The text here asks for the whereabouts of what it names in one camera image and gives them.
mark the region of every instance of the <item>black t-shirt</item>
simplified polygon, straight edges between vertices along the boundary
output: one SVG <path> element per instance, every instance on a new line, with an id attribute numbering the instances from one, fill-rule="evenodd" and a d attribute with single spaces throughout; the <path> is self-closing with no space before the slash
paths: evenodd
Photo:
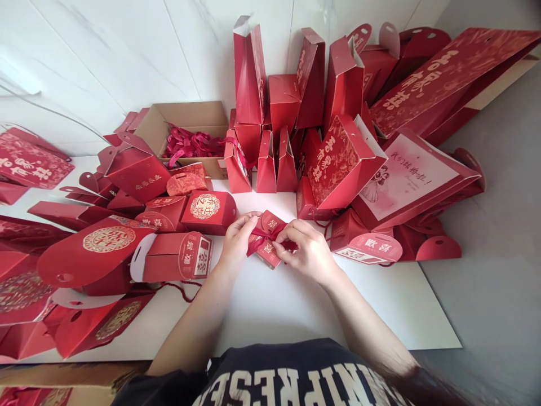
<path id="1" fill-rule="evenodd" d="M 113 406 L 410 406 L 361 359 L 329 338 L 230 348 L 208 373 L 132 379 Z"/>

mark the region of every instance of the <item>person's left hand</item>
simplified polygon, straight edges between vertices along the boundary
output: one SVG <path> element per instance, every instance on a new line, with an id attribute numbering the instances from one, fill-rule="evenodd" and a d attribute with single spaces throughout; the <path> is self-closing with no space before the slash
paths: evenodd
<path id="1" fill-rule="evenodd" d="M 228 227 L 219 261 L 223 266 L 240 268 L 248 252 L 248 238 L 261 215 L 260 211 L 251 211 L 240 216 Z"/>

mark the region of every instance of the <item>cartoon couple illustration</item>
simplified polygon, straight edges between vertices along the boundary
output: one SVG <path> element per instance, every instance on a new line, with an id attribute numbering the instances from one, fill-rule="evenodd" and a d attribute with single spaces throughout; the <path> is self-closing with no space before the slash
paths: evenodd
<path id="1" fill-rule="evenodd" d="M 367 199 L 371 203 L 378 201 L 378 193 L 380 191 L 386 191 L 387 185 L 385 181 L 389 178 L 389 172 L 387 172 L 387 166 L 383 165 L 382 168 L 370 179 L 366 186 L 361 190 L 361 196 Z"/>

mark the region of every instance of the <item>ribbon bow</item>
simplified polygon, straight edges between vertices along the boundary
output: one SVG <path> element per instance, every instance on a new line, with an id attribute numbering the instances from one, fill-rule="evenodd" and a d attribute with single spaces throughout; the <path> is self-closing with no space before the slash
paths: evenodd
<path id="1" fill-rule="evenodd" d="M 276 241 L 276 238 L 278 237 L 278 234 L 280 234 L 280 232 L 284 228 L 286 228 L 286 225 L 287 225 L 286 223 L 279 224 L 270 233 L 264 232 L 259 227 L 254 228 L 254 230 L 252 231 L 252 234 L 260 236 L 262 238 L 255 239 L 254 241 L 252 241 L 252 242 L 250 242 L 248 244 L 248 252 L 246 253 L 246 256 L 249 257 L 251 254 L 256 252 L 265 243 L 265 240 Z M 282 243 L 282 245 L 288 251 L 295 251 L 296 249 L 299 249 L 297 244 L 294 243 L 293 241 L 284 241 Z"/>

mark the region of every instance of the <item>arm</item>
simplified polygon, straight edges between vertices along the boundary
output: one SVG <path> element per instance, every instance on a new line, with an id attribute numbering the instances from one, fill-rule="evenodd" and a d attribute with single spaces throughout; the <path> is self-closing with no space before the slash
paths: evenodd
<path id="1" fill-rule="evenodd" d="M 280 244 L 285 240 L 294 241 L 299 249 L 295 253 L 285 250 Z M 389 371 L 405 376 L 418 365 L 338 267 L 323 234 L 306 221 L 293 220 L 273 244 L 280 259 L 312 278 L 327 292 L 351 351 L 363 357 L 379 373 Z"/>
<path id="2" fill-rule="evenodd" d="M 218 264 L 167 336 L 147 375 L 159 376 L 178 369 L 186 373 L 205 370 L 246 258 L 248 238 L 260 215 L 252 211 L 229 226 Z"/>

